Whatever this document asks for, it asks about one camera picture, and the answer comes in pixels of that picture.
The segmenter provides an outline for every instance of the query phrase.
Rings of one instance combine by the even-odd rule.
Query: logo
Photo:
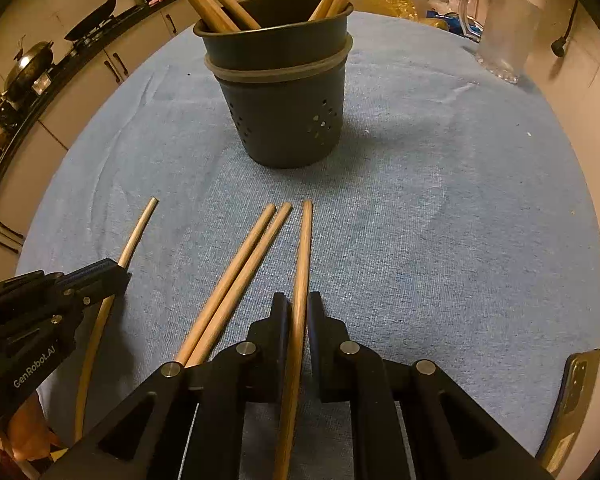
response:
[[[21,375],[21,377],[19,379],[16,379],[15,381],[13,381],[13,386],[15,386],[16,388],[21,387],[24,384],[24,382],[31,377],[33,372],[35,372],[38,368],[40,368],[46,362],[46,360],[49,359],[55,353],[56,353],[56,347],[51,345],[46,350],[46,352],[44,352],[40,356],[40,359],[36,359],[35,361],[33,361],[33,364],[31,366],[27,366],[27,369],[24,371],[24,373]]]

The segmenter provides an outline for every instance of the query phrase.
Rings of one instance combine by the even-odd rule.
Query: kitchen counter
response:
[[[173,3],[174,1],[177,0],[164,0],[151,7],[139,6],[126,10],[119,15],[120,21],[114,27],[108,30],[97,41],[91,43],[88,47],[81,51],[81,53],[70,59],[62,67],[62,70],[54,75],[54,79],[49,88],[47,88],[46,91],[29,107],[29,110],[14,134],[13,139],[11,139],[9,145],[4,149],[2,156],[0,157],[0,182],[2,181],[2,178],[14,154],[20,147],[30,128],[45,111],[46,107],[49,106],[54,98],[60,93],[62,88],[64,88],[64,86],[67,85],[67,83],[71,81],[71,79],[109,43],[120,37],[122,34],[140,23],[145,18],[148,18],[155,12],[159,12],[161,9]]]

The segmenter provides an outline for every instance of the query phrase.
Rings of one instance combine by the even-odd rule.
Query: metal screw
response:
[[[427,361],[426,359],[424,359],[416,363],[416,370],[419,371],[421,374],[433,375],[433,373],[436,371],[436,365],[433,364],[431,361]]]
[[[251,355],[256,351],[256,345],[251,341],[243,341],[238,343],[238,346],[235,347],[235,349],[240,355]]]
[[[340,351],[347,355],[357,354],[360,351],[360,345],[355,341],[344,341],[340,343]]]
[[[165,377],[175,377],[182,370],[182,366],[180,363],[172,361],[170,363],[165,363],[160,367],[160,373]]]

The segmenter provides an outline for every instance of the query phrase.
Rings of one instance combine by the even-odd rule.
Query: plastic pitcher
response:
[[[479,41],[475,59],[489,72],[517,83],[540,20],[540,9],[527,0],[489,0],[489,10],[481,36],[467,23],[467,3],[458,0],[458,15],[465,36]]]

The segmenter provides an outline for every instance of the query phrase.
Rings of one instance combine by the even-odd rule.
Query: perforated cup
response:
[[[202,21],[194,28],[205,41],[206,66],[220,83],[242,145],[263,166],[313,164],[340,139],[352,6],[307,22],[319,2],[245,0],[263,29],[215,34]]]

